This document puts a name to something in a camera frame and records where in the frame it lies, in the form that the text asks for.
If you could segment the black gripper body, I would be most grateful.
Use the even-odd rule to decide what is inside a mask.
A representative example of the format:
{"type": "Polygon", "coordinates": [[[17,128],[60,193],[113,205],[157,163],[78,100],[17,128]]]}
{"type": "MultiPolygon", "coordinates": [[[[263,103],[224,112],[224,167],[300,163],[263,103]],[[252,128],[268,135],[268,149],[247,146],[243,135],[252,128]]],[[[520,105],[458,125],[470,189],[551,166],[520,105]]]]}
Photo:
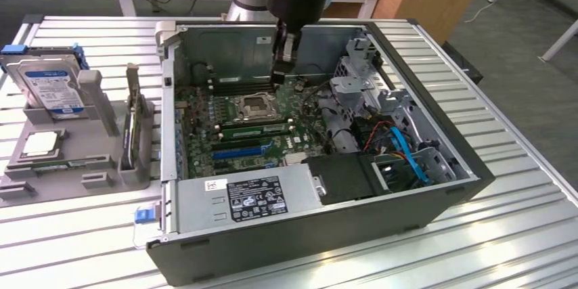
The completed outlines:
{"type": "Polygon", "coordinates": [[[267,9],[287,32],[297,32],[321,16],[325,0],[267,0],[267,9]]]}

